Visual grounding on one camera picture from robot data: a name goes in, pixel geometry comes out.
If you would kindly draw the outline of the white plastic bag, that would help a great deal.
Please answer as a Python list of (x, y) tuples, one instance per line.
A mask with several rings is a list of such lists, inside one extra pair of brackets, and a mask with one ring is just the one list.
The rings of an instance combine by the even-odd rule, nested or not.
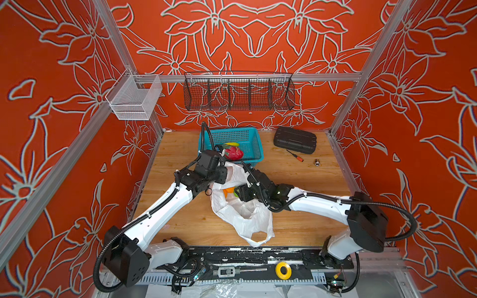
[(259, 247), (269, 242), (274, 236), (273, 216), (263, 203), (254, 199), (249, 202), (241, 201), (227, 190), (246, 186), (247, 179), (243, 167), (226, 162), (226, 182), (222, 185), (211, 185), (212, 211), (223, 221), (231, 224), (238, 236), (252, 247)]

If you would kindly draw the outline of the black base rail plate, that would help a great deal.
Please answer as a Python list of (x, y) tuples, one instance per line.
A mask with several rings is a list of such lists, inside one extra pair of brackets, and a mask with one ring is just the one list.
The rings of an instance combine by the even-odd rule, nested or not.
[(320, 247), (220, 247), (192, 246), (183, 251), (177, 261), (183, 264), (190, 258), (197, 258), (212, 266), (220, 265), (266, 265), (280, 262), (304, 266), (306, 269), (353, 269), (352, 257), (333, 261), (320, 254)]

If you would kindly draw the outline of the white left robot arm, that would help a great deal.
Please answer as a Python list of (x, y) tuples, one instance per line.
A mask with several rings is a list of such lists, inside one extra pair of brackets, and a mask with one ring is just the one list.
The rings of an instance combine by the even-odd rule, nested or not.
[(149, 269), (174, 264), (181, 259), (187, 245), (172, 238), (156, 248), (149, 245), (162, 227), (210, 184), (223, 185), (227, 168), (219, 166), (207, 175), (189, 169), (175, 172), (170, 188), (134, 221), (122, 228), (111, 227), (104, 236), (104, 247), (93, 269), (98, 290), (114, 292), (122, 286), (137, 284)]

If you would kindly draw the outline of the red dragon fruit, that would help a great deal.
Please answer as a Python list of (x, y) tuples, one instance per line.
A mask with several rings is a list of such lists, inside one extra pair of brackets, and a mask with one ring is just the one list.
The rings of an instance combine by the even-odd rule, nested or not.
[(238, 146), (227, 145), (224, 147), (224, 156), (230, 161), (240, 161), (244, 152)]

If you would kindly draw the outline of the teal plastic basket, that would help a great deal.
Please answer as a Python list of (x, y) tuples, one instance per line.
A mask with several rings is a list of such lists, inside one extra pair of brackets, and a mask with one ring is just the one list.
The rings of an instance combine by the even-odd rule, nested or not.
[(212, 150), (212, 143), (215, 146), (226, 147), (227, 144), (238, 145), (238, 149), (243, 153), (240, 160), (256, 166), (264, 159), (262, 141), (258, 130), (253, 127), (228, 128), (228, 129), (202, 129), (198, 140), (198, 154), (204, 150)]

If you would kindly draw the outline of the black plastic tool case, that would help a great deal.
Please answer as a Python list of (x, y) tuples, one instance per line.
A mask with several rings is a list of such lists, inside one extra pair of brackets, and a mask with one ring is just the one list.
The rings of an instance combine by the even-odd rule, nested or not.
[(316, 150), (317, 137), (312, 132), (279, 127), (273, 138), (274, 146), (311, 155)]

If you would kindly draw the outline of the yellow tape roll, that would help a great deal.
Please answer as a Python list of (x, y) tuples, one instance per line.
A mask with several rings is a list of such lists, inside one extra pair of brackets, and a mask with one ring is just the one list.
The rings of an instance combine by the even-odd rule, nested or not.
[(275, 273), (280, 280), (288, 280), (291, 278), (292, 269), (287, 262), (281, 261), (275, 266)]

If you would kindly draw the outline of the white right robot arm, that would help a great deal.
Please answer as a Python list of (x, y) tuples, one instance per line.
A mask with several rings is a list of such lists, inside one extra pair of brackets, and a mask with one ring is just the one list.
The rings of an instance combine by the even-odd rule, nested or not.
[(255, 170), (246, 177), (247, 182), (234, 190), (243, 202), (260, 201), (275, 213), (309, 212), (347, 226), (326, 239), (321, 258), (341, 261), (361, 250), (375, 253), (384, 250), (388, 218), (366, 194), (355, 192), (350, 197), (338, 197), (308, 192), (293, 185), (276, 185), (267, 175)]

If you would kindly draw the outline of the red handled screwdriver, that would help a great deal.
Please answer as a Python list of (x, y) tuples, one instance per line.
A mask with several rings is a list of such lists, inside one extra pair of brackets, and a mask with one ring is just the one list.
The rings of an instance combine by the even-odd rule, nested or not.
[(295, 154), (295, 153), (291, 152), (291, 151), (290, 151), (290, 150), (288, 150), (288, 149), (286, 149), (286, 151), (287, 151), (288, 153), (290, 153), (292, 156), (294, 156), (294, 157), (295, 157), (295, 159), (297, 159), (298, 161), (300, 161), (300, 162), (304, 162), (304, 159), (303, 159), (303, 158), (301, 158), (300, 156), (298, 156), (297, 154)]

